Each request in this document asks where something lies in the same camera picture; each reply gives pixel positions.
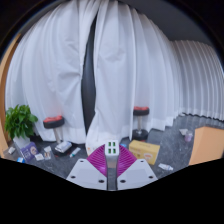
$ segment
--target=small box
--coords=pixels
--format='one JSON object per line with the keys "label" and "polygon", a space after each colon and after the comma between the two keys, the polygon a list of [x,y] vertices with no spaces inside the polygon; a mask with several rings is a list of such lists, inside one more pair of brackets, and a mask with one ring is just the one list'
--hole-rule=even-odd
{"label": "small box", "polygon": [[19,163],[25,163],[25,160],[24,160],[23,158],[19,157],[19,158],[17,159],[17,162],[19,162]]}
{"label": "small box", "polygon": [[44,160],[44,157],[41,153],[35,155],[35,158],[36,158],[37,161]]}
{"label": "small box", "polygon": [[64,141],[64,142],[61,142],[60,144],[58,144],[56,147],[55,147],[55,150],[61,152],[61,153],[64,153],[65,151],[67,151],[70,147],[72,146],[72,143],[71,142],[67,142],[67,141]]}
{"label": "small box", "polygon": [[129,144],[129,151],[137,159],[145,159],[149,164],[154,165],[159,153],[160,145],[153,145],[146,142],[133,140]]}
{"label": "small box", "polygon": [[44,153],[44,159],[45,160],[50,160],[51,159],[51,152],[45,152]]}
{"label": "small box", "polygon": [[35,155],[39,153],[34,142],[30,142],[27,146],[20,149],[20,152],[27,163],[29,163]]}
{"label": "small box", "polygon": [[51,147],[50,147],[50,146],[45,147],[45,148],[44,148],[44,151],[45,151],[45,152],[50,152],[50,151],[51,151]]}
{"label": "small box", "polygon": [[11,154],[11,155],[12,155],[12,154],[13,154],[13,152],[15,152],[15,150],[16,150],[15,148],[11,147],[11,148],[9,149],[9,154]]}

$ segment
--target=black stool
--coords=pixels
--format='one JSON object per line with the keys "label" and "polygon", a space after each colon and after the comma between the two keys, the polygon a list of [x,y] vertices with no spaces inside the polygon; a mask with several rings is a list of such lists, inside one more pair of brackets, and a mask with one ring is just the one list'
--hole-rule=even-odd
{"label": "black stool", "polygon": [[46,129],[53,129],[56,141],[58,144],[61,143],[56,128],[61,127],[65,123],[64,118],[62,116],[57,117],[48,117],[43,121],[44,127]]}
{"label": "black stool", "polygon": [[138,116],[138,129],[133,130],[132,140],[145,141],[148,138],[148,132],[142,129],[142,116],[149,114],[148,107],[134,107],[134,116]]}

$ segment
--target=green plant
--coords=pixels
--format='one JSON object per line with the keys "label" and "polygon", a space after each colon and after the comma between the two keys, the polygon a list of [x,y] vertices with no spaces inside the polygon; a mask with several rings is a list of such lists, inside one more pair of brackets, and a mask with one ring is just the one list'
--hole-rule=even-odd
{"label": "green plant", "polygon": [[8,132],[11,139],[14,137],[29,137],[34,135],[33,123],[38,118],[31,114],[28,105],[17,105],[15,108],[10,107],[6,111],[5,131]]}

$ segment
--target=plant pot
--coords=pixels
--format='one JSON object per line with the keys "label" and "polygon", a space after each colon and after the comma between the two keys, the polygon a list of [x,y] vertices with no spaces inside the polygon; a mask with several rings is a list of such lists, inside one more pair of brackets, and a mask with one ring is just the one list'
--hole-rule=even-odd
{"label": "plant pot", "polygon": [[21,148],[23,148],[23,147],[25,147],[26,145],[28,145],[29,143],[30,143],[30,139],[29,138],[27,138],[27,137],[25,137],[25,139],[24,138],[22,138],[22,137],[15,137],[14,139],[13,139],[13,141],[16,143],[16,145],[21,149]]}

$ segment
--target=purple object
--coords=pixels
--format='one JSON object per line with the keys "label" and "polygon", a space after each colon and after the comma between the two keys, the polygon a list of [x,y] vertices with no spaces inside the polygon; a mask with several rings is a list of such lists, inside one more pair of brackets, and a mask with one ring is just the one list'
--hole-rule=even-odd
{"label": "purple object", "polygon": [[105,145],[97,148],[87,160],[102,173],[105,177],[107,176],[107,162],[104,154]]}
{"label": "purple object", "polygon": [[121,145],[119,148],[120,154],[117,162],[117,177],[124,173],[124,171],[126,171],[137,160],[128,149]]}
{"label": "purple object", "polygon": [[34,142],[30,142],[29,145],[20,149],[20,152],[22,153],[26,162],[30,162],[35,157],[35,155],[39,153]]}
{"label": "purple object", "polygon": [[184,138],[185,142],[190,142],[192,137],[193,137],[193,133],[191,131],[188,131]]}

